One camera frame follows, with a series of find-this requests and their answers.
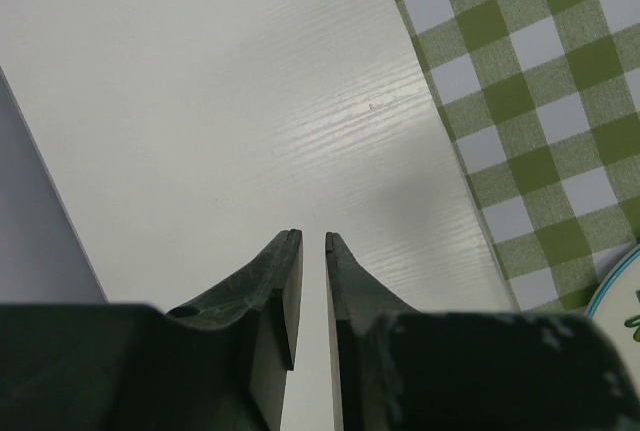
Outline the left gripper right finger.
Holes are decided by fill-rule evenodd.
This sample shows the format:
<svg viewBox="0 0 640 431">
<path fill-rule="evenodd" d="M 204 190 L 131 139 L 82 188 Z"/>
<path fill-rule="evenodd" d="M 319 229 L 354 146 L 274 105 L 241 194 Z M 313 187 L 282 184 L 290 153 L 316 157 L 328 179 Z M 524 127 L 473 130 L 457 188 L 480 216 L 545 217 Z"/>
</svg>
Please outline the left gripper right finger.
<svg viewBox="0 0 640 431">
<path fill-rule="evenodd" d="M 635 430 L 613 345 L 576 314 L 421 312 L 325 240 L 339 430 Z"/>
</svg>

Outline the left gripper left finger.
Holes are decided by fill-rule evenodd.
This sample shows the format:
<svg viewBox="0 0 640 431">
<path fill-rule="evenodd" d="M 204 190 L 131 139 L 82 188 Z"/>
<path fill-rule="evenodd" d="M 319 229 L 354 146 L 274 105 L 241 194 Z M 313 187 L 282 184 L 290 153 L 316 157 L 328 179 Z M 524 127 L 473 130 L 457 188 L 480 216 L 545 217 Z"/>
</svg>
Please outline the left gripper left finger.
<svg viewBox="0 0 640 431">
<path fill-rule="evenodd" d="M 277 430 L 294 367 L 302 234 L 161 312 L 138 304 L 1 309 L 5 430 Z"/>
</svg>

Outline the white plate with strawberries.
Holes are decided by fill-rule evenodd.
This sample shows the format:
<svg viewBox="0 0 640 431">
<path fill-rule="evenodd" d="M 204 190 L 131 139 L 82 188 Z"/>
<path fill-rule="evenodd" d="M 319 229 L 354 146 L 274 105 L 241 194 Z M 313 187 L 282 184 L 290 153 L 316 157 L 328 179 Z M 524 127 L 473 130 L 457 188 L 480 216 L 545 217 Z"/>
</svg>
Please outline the white plate with strawberries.
<svg viewBox="0 0 640 431">
<path fill-rule="evenodd" d="M 639 346 L 639 246 L 604 278 L 586 314 L 619 348 Z"/>
</svg>

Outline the green white checkered tablecloth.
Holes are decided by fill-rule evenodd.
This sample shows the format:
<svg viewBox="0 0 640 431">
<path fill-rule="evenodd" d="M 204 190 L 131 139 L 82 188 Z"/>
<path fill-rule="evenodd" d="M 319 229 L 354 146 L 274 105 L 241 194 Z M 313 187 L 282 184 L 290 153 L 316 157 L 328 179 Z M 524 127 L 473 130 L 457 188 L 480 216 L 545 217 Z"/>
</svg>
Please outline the green white checkered tablecloth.
<svg viewBox="0 0 640 431">
<path fill-rule="evenodd" d="M 587 306 L 639 239 L 639 0 L 395 0 L 516 305 Z"/>
</svg>

